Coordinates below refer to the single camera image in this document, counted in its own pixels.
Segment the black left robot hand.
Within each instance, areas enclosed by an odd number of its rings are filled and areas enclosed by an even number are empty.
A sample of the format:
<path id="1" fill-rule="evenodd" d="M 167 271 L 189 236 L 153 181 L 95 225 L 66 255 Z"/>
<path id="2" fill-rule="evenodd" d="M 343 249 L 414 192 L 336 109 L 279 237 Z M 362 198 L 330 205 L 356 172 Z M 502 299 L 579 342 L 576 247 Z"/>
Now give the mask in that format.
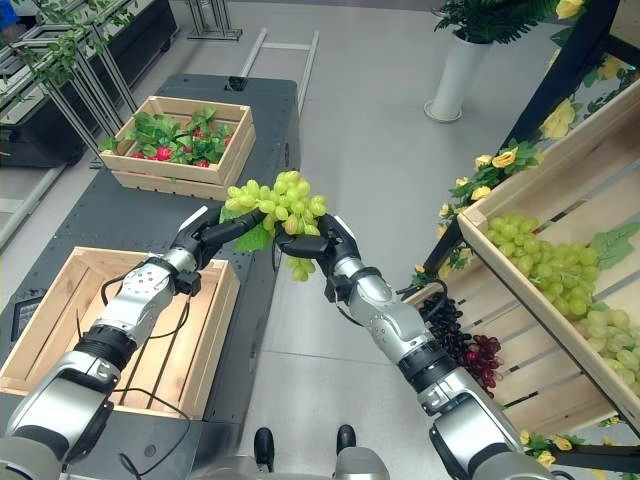
<path id="1" fill-rule="evenodd" d="M 221 209 L 202 206 L 185 220 L 169 250 L 162 255 L 179 272 L 200 271 L 226 244 L 248 233 L 265 218 L 258 209 L 219 222 Z"/>

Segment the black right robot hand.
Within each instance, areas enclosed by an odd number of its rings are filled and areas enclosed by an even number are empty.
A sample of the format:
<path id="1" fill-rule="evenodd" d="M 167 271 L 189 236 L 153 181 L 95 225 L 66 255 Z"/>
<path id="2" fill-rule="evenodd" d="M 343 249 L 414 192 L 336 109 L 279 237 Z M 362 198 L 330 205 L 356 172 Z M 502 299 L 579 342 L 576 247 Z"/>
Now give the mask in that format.
<path id="1" fill-rule="evenodd" d="M 361 259 L 355 238 L 338 217 L 321 216 L 317 228 L 319 235 L 288 234 L 282 224 L 278 224 L 274 242 L 290 257 L 315 260 L 326 277 L 336 273 L 341 260 Z"/>

